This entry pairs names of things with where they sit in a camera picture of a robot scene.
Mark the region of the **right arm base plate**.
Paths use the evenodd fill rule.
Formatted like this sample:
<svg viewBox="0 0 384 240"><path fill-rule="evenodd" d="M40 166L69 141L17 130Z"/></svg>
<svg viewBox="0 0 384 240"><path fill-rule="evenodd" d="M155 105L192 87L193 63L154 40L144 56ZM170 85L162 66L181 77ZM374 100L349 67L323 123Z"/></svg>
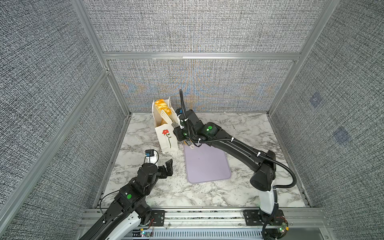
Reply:
<svg viewBox="0 0 384 240"><path fill-rule="evenodd" d="M243 210L243 216L247 226L262 227L270 215L264 213L260 209ZM288 221L282 210L277 209L267 226L275 226L275 232L285 233L289 227Z"/></svg>

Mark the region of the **metal tongs with white tips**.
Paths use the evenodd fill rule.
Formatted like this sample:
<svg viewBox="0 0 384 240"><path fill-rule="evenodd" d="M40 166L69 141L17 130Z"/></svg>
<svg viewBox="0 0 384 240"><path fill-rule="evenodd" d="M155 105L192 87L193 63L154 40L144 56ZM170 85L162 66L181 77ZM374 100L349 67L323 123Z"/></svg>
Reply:
<svg viewBox="0 0 384 240"><path fill-rule="evenodd" d="M162 110L161 112L161 117L168 123L169 121L171 121L171 125L173 126L173 128L175 129L176 127L179 127L179 124L177 123L177 117L175 117L175 113L174 113L174 110L171 109L172 113L171 113L171 116L168 116L167 113L164 112L164 110ZM185 145L188 145L191 149L194 149L195 146L192 144L191 141L189 140L184 140L184 144Z"/></svg>

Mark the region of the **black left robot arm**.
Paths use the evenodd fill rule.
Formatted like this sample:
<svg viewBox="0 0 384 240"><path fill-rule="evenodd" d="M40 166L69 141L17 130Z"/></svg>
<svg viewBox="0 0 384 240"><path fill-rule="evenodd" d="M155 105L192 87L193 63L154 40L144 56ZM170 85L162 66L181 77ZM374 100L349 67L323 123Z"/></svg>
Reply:
<svg viewBox="0 0 384 240"><path fill-rule="evenodd" d="M120 188L108 209L99 220L81 237L82 240L121 240L140 225L151 221L152 208L146 197L159 179L173 175L173 160L158 167L144 163L137 176Z"/></svg>

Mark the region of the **braided bread roll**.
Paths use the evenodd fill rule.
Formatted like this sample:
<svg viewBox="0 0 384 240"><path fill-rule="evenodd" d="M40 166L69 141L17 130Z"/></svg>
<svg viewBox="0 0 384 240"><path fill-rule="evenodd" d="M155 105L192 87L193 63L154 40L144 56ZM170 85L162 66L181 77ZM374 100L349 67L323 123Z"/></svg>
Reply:
<svg viewBox="0 0 384 240"><path fill-rule="evenodd" d="M155 109L158 111L159 114L161 114L162 111L164 111L168 116L172 114L171 109L169 108L166 101L163 99L155 101Z"/></svg>

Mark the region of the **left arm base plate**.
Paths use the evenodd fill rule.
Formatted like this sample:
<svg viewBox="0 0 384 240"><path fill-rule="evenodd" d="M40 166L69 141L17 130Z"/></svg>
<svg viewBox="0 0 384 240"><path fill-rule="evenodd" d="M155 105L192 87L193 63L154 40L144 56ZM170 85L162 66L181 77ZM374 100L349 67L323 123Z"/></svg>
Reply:
<svg viewBox="0 0 384 240"><path fill-rule="evenodd" d="M151 215L146 220L144 220L142 226L145 226L146 228L148 228L149 225L154 227L163 227L165 222L165 214L166 211L164 210L152 210Z"/></svg>

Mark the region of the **white paper bag with rose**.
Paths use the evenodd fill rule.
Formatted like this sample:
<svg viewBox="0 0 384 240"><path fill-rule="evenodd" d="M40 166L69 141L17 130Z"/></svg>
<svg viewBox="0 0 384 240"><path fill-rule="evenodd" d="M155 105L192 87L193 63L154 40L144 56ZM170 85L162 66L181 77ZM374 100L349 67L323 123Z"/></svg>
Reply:
<svg viewBox="0 0 384 240"><path fill-rule="evenodd" d="M168 104L169 108L171 108L171 100L170 98L165 100ZM173 151L177 151L179 149L178 147L178 140L176 139L176 136L173 133L173 126L171 125L171 121L168 123L161 117L161 114L158 113L158 111L155 109L155 101L152 104L152 114L154 117L154 126L155 131L160 143L161 151L163 153L169 153Z"/></svg>

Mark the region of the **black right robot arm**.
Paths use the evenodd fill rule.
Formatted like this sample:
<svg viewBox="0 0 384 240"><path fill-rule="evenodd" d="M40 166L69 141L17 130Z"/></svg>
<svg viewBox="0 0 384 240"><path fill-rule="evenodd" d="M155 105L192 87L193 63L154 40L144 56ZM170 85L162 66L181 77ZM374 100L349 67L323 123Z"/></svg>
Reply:
<svg viewBox="0 0 384 240"><path fill-rule="evenodd" d="M254 172L250 183L258 190L261 212L267 216L274 214L278 199L273 190L276 179L276 164L273 162L276 159L275 153L254 149L213 122L204 124L193 110L184 112L179 108L176 114L179 126L174 129L174 134L177 140L190 142L195 147L214 147L244 163Z"/></svg>

